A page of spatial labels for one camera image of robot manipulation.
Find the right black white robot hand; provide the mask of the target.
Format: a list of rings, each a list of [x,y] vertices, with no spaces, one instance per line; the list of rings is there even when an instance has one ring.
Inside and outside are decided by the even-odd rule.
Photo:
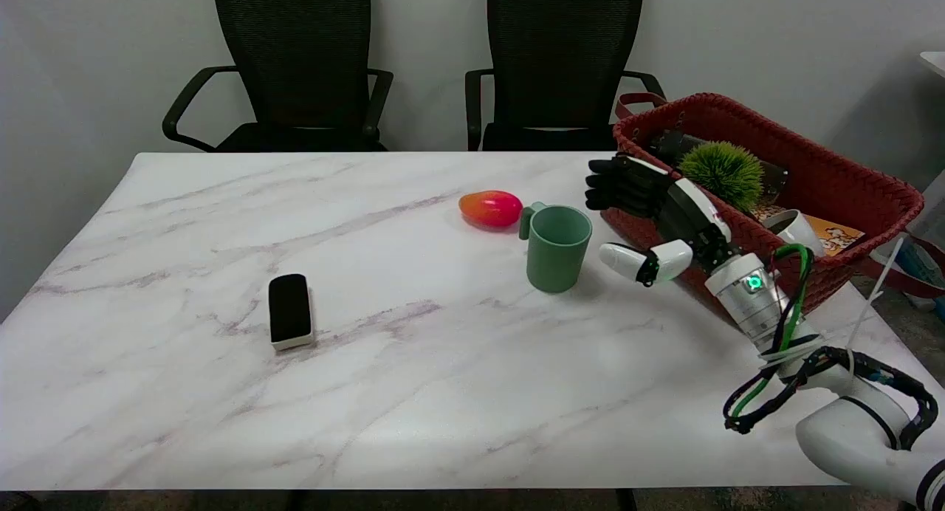
[[[599,259],[624,278],[650,287],[678,278],[692,265],[713,273],[739,256],[729,225],[688,178],[619,152],[588,161],[586,206],[650,219],[664,242],[646,250],[604,243]]]

